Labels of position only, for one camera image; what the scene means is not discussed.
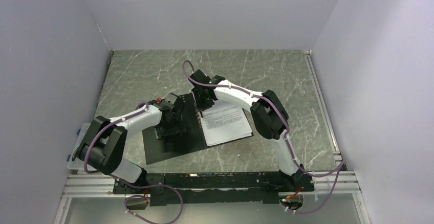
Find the beige folder with black inside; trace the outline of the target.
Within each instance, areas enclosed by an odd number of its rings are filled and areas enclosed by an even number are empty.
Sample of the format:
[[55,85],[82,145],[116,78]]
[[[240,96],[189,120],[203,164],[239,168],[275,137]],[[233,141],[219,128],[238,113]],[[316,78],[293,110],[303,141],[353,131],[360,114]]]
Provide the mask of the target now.
[[194,95],[189,93],[179,96],[184,101],[182,118],[186,132],[183,135],[158,140],[154,127],[144,129],[142,135],[147,164],[210,148],[206,145],[203,129],[198,127],[196,110],[199,109],[196,106]]

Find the printed white paper sheet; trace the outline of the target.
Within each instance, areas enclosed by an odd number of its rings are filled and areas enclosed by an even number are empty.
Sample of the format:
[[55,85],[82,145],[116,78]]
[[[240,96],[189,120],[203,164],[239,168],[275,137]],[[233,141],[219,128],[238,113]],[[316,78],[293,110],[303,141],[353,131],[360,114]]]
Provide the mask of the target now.
[[253,136],[243,109],[229,102],[215,101],[213,107],[202,112],[200,121],[209,147]]

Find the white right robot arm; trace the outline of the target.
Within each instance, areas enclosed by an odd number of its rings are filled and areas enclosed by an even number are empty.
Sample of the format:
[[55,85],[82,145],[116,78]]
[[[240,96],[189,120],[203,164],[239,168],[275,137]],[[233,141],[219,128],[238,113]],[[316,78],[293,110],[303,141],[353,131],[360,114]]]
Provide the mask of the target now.
[[288,113],[274,91],[251,91],[221,76],[210,78],[201,70],[194,71],[187,78],[193,84],[192,91],[200,109],[209,109],[220,100],[248,111],[256,131],[274,148],[284,188],[294,191],[301,185],[304,168],[289,139]]

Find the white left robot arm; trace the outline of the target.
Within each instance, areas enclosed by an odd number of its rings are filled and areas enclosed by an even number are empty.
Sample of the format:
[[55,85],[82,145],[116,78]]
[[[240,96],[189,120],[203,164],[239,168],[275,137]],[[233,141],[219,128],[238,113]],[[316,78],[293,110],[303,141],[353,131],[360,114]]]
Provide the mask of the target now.
[[83,161],[86,173],[101,172],[127,182],[134,193],[141,193],[148,185],[147,172],[123,156],[128,136],[152,128],[157,140],[182,135],[186,129],[182,120],[184,100],[170,93],[164,99],[139,104],[128,114],[105,118],[96,117],[81,143],[72,154],[72,160]]

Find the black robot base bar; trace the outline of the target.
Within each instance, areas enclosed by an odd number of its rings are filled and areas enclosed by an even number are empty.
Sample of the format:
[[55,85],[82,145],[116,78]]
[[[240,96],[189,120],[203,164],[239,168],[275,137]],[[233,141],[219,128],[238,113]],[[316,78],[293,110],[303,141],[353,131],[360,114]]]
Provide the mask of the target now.
[[310,176],[300,173],[294,180],[279,171],[215,173],[149,173],[146,183],[152,188],[132,188],[115,181],[115,195],[150,195],[150,205],[213,204],[261,202],[276,204],[284,194],[313,192]]

